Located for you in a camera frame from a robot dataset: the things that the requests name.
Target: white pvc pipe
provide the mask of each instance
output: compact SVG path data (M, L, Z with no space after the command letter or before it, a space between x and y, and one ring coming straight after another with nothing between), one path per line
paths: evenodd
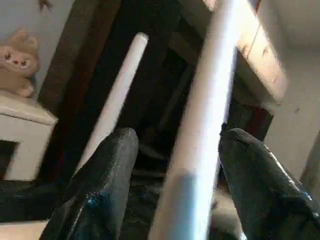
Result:
M77 169L85 164L101 141L114 130L147 43L148 36L144 33L138 33L134 37Z
M205 240L228 111L241 0L218 1L196 69L150 240Z

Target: ceiling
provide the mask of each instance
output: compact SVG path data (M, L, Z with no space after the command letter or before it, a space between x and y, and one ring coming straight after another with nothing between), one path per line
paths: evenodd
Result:
M293 48L320 48L319 0L272 1L278 11L280 25Z

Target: white wall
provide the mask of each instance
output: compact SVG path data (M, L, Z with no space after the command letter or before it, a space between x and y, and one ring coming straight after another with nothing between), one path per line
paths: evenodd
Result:
M300 178L320 130L320 52L291 51L285 65L290 84L264 142Z
M0 39L24 27L38 37L40 43L40 70L36 74L38 96L55 53L60 35L74 0L50 0L53 8L40 12L39 0L0 0Z

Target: white cabinet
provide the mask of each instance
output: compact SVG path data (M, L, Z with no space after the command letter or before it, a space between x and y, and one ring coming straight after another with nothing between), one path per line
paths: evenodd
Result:
M274 100L281 101L287 87L287 80L261 25L247 57L247 62Z
M56 122L32 99L0 91L0 140L17 143L6 180L35 179Z
M255 40L260 22L250 4L243 4L241 12L240 37L237 48L246 59Z

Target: stuffed animal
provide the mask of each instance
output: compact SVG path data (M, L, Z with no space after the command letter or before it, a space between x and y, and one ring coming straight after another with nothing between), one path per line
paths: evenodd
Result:
M39 70L38 40L20 29L0 44L0 89L31 97L30 78Z

